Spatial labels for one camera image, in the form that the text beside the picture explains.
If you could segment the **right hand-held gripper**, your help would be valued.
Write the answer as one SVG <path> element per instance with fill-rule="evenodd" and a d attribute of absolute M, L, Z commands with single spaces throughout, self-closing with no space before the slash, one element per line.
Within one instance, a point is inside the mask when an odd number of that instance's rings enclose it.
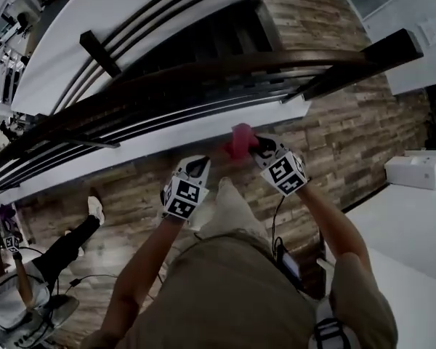
<path fill-rule="evenodd" d="M 261 176 L 280 194 L 287 197 L 308 182 L 301 159 L 291 151 L 273 162 L 273 157 L 288 148 L 277 135 L 256 135 L 259 142 L 257 151 L 252 153 L 259 168 L 266 168 Z"/>

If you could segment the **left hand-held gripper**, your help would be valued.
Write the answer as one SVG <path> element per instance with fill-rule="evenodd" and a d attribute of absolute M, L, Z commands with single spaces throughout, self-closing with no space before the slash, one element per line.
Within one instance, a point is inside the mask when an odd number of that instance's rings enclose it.
<path fill-rule="evenodd" d="M 211 167 L 211 159 L 205 155 L 183 158 L 177 165 L 176 173 L 198 176 L 198 184 L 173 176 L 164 189 L 163 212 L 188 220 L 202 204 L 209 190 L 205 187 Z"/>

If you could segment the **red cloth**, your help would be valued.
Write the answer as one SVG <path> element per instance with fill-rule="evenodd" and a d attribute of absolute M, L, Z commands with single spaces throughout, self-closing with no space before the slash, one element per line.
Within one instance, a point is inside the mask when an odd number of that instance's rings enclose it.
<path fill-rule="evenodd" d="M 244 159 L 252 148 L 257 148 L 259 141 L 253 129 L 245 123 L 232 127 L 231 140 L 225 143 L 224 150 L 231 159 Z"/>

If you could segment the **dark wooden railing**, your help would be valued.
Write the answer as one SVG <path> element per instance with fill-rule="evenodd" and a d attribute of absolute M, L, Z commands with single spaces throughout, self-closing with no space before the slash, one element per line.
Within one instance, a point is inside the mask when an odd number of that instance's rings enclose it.
<path fill-rule="evenodd" d="M 300 118 L 310 100 L 423 55 L 415 35 L 400 29 L 359 52 L 253 52 L 111 84 L 0 152 L 0 197 L 14 201 L 122 161 L 223 135 L 240 122 Z"/>

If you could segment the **person's right forearm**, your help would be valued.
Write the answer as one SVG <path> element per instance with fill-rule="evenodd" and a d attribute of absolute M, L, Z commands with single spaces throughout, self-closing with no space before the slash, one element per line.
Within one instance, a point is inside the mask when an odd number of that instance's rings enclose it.
<path fill-rule="evenodd" d="M 335 259 L 354 254 L 366 270 L 371 270 L 366 243 L 348 217 L 312 182 L 305 184 L 296 194 L 313 216 Z"/>

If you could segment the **person's left forearm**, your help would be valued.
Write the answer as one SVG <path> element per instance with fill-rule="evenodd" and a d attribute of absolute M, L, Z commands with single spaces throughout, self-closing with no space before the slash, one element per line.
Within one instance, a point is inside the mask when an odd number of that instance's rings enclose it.
<path fill-rule="evenodd" d="M 117 340 L 128 332 L 184 224 L 178 217 L 163 218 L 130 259 L 115 282 L 101 332 Z"/>

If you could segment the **purple cloth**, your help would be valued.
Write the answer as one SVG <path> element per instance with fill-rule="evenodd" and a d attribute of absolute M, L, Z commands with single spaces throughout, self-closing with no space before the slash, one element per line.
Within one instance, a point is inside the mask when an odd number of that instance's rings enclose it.
<path fill-rule="evenodd" d="M 15 233 L 18 231 L 18 226 L 15 220 L 16 211 L 11 204 L 0 206 L 0 220 L 3 228 L 7 231 Z"/>

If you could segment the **person's beige trousers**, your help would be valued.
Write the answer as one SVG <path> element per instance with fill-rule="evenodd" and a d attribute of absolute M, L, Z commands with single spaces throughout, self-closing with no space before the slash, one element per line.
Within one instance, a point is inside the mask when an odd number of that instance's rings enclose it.
<path fill-rule="evenodd" d="M 197 230 L 201 238 L 243 233 L 270 246 L 267 229 L 258 221 L 251 207 L 233 185 L 218 192 L 214 203 L 202 204 L 189 220 L 188 227 Z"/>

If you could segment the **black hip-mounted device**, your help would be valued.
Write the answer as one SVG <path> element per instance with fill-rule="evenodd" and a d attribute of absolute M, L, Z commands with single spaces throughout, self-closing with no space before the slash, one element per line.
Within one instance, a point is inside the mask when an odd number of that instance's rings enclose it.
<path fill-rule="evenodd" d="M 303 285 L 300 279 L 299 266 L 283 244 L 276 246 L 276 263 L 280 272 L 291 284 L 297 290 L 302 291 Z"/>

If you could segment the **dark wooden staircase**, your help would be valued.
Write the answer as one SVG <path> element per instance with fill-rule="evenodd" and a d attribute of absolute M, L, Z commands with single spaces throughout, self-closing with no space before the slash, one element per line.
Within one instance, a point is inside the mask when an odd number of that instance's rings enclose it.
<path fill-rule="evenodd" d="M 108 84 L 185 63 L 282 49 L 280 34 L 263 0 L 243 0 L 182 29 L 149 50 Z"/>

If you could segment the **person's olive shirt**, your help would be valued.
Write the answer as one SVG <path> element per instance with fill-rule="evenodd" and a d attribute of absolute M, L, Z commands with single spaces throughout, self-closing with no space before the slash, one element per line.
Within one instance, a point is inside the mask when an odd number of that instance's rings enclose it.
<path fill-rule="evenodd" d="M 389 303 L 355 254 L 336 261 L 331 302 L 361 349 L 396 349 Z M 256 247 L 219 237 L 174 261 L 122 338 L 99 330 L 81 349 L 317 349 L 316 310 Z"/>

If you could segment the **white cardboard box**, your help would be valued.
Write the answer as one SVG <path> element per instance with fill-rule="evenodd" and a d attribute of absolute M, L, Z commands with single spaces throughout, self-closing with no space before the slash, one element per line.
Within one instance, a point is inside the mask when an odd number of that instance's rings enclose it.
<path fill-rule="evenodd" d="M 396 156 L 384 169 L 390 184 L 436 190 L 436 156 Z"/>

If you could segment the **dark wooden stair banister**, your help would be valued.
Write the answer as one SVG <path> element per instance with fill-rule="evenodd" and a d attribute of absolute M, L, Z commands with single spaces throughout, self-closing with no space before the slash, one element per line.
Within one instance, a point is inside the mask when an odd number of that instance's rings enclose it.
<path fill-rule="evenodd" d="M 54 115 L 100 91 L 141 56 L 182 29 L 243 0 L 147 0 L 103 39 L 92 31 L 79 37 L 88 58 L 52 107 Z"/>

